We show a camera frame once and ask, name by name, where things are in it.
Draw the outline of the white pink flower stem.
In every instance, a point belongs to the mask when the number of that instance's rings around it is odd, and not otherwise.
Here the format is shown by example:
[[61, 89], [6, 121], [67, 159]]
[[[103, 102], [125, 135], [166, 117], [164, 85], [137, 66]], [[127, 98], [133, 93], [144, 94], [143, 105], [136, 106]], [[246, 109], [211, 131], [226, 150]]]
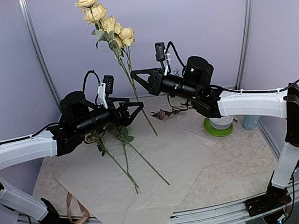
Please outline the white pink flower stem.
[[[108, 124], [107, 125], [107, 127], [106, 127], [106, 129], [110, 132], [110, 133], [112, 133], [111, 132], [111, 130], [112, 130], [112, 125], [115, 125], [115, 124]], [[127, 145], [126, 146], [126, 152], [127, 152], [127, 147], [129, 147], [131, 150], [133, 150], [149, 167], [150, 167], [150, 169], [152, 169], [152, 171], [154, 171], [154, 173], [156, 173], [157, 174], [157, 176], [159, 177], [159, 178], [161, 178], [161, 180], [163, 180], [167, 185], [171, 185], [167, 180], [166, 180], [166, 178], [164, 178], [164, 176], [162, 176], [162, 174], [161, 173], [159, 173], [159, 171], [157, 171], [157, 169], [140, 153], [140, 151], [138, 150], [138, 149], [136, 149], [134, 146], [133, 146], [133, 144], [132, 144], [132, 142], [131, 143], [129, 143], [129, 145]]]

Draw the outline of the white rose stem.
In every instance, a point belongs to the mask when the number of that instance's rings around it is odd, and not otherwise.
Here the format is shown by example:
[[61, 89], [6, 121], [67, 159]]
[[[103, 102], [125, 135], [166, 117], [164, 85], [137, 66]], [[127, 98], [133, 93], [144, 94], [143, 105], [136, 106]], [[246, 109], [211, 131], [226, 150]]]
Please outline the white rose stem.
[[124, 126], [116, 126], [112, 125], [111, 132], [114, 134], [114, 136], [122, 143], [123, 146], [123, 153], [126, 161], [126, 173], [128, 175], [128, 178], [131, 180], [131, 182], [134, 184], [134, 189], [136, 194], [138, 194], [138, 184], [136, 183], [135, 179], [130, 174], [129, 169], [129, 160], [127, 156], [126, 146], [129, 145], [134, 139], [133, 136], [129, 135], [127, 127]]

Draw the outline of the pink rose stem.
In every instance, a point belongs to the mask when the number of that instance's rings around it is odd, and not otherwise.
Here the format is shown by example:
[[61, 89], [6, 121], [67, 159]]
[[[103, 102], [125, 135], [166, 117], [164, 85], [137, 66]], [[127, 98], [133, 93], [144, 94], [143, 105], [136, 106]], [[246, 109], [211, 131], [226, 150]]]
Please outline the pink rose stem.
[[93, 131], [89, 134], [86, 134], [84, 138], [85, 144], [96, 144], [99, 152], [101, 153], [101, 156], [105, 156], [105, 154], [114, 161], [114, 163], [117, 164], [117, 166], [120, 168], [120, 170], [127, 176], [127, 178], [131, 181], [131, 183], [134, 186], [136, 194], [138, 194], [138, 184], [136, 183], [135, 179], [132, 177], [132, 175], [123, 168], [121, 163], [117, 161], [117, 159], [112, 155], [112, 153], [108, 150], [108, 148], [105, 145], [104, 142], [104, 136], [106, 135], [106, 129], [102, 129], [102, 131]]

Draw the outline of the yellow rose bunch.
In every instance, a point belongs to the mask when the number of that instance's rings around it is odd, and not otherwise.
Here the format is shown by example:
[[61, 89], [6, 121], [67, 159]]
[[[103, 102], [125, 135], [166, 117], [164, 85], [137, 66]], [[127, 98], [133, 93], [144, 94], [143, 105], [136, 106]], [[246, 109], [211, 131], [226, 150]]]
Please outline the yellow rose bunch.
[[104, 41], [108, 44], [119, 66], [127, 76], [136, 101], [139, 102], [136, 84], [130, 75], [132, 72], [130, 47], [135, 43], [134, 29], [122, 26], [114, 16], [109, 16], [108, 9], [99, 0], [77, 0], [75, 7], [80, 9], [83, 20], [94, 26], [91, 34], [96, 37], [96, 43]]

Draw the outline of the pink wrapping paper sheet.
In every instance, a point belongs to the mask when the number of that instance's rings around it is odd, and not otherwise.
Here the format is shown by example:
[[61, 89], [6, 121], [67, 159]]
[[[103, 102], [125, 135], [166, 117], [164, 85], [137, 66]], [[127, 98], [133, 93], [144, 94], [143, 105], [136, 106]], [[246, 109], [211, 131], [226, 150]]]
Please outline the pink wrapping paper sheet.
[[[129, 147], [131, 181], [95, 144], [82, 144], [64, 156], [55, 179], [103, 224], [166, 224], [195, 182], [215, 143], [175, 124], [142, 116], [128, 129], [132, 144], [166, 178], [167, 185]], [[121, 142], [104, 136], [108, 150], [126, 169]]]

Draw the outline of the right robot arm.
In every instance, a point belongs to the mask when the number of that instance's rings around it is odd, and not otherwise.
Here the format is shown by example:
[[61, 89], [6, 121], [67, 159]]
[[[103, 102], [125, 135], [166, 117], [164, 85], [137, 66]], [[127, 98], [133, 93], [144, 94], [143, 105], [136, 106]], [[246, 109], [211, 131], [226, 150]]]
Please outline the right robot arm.
[[263, 196], [263, 204], [275, 208], [287, 193], [289, 180], [299, 164], [299, 86], [293, 83], [287, 89], [232, 92], [210, 85], [213, 70], [202, 57], [191, 56], [183, 77], [167, 74], [162, 68], [133, 70], [130, 75], [151, 95], [164, 92], [190, 100], [193, 108], [207, 118], [255, 115], [286, 119], [285, 145]]

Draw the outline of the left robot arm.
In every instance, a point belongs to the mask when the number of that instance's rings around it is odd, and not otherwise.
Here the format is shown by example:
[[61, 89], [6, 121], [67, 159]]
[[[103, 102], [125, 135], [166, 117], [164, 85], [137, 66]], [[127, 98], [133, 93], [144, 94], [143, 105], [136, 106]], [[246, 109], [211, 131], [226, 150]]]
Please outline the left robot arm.
[[[74, 91], [60, 101], [60, 108], [59, 122], [32, 135], [0, 141], [0, 171], [32, 160], [70, 154], [84, 142], [87, 134], [108, 124], [129, 126], [143, 109], [143, 103], [110, 98], [106, 92], [103, 104], [97, 106], [86, 100], [83, 91]], [[1, 178], [0, 204], [43, 224], [65, 223], [47, 199], [35, 198]]]

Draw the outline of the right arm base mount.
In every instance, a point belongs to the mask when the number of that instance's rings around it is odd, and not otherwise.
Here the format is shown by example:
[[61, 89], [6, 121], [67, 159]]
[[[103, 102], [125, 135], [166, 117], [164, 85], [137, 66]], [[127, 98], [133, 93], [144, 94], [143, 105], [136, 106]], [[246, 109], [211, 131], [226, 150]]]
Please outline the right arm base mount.
[[273, 186], [272, 182], [269, 182], [265, 193], [254, 198], [247, 199], [244, 204], [249, 216], [255, 216], [271, 211], [290, 202], [291, 197], [286, 187], [281, 189]]

